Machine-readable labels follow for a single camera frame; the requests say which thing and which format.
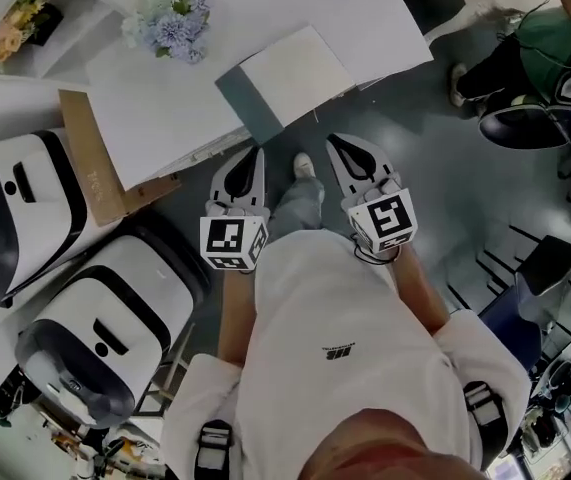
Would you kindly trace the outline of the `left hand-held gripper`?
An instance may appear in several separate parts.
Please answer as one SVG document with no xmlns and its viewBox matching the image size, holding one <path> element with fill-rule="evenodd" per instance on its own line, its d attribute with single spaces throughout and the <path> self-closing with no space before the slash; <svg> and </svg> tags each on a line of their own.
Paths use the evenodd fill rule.
<svg viewBox="0 0 571 480">
<path fill-rule="evenodd" d="M 225 204 L 260 209 L 265 204 L 265 193 L 265 157 L 258 146 L 236 153 L 215 173 L 211 200 L 200 219 L 200 255 L 211 268 L 255 270 L 269 237 L 267 219 Z"/>
</svg>

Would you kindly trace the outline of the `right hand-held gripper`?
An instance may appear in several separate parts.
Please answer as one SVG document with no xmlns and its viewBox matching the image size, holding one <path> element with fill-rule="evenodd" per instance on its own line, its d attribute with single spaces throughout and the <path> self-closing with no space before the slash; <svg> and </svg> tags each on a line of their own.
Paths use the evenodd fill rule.
<svg viewBox="0 0 571 480">
<path fill-rule="evenodd" d="M 343 192 L 341 207 L 369 251 L 380 255 L 411 242 L 418 230 L 411 196 L 391 174 L 385 152 L 350 134 L 329 135 L 326 148 Z"/>
</svg>

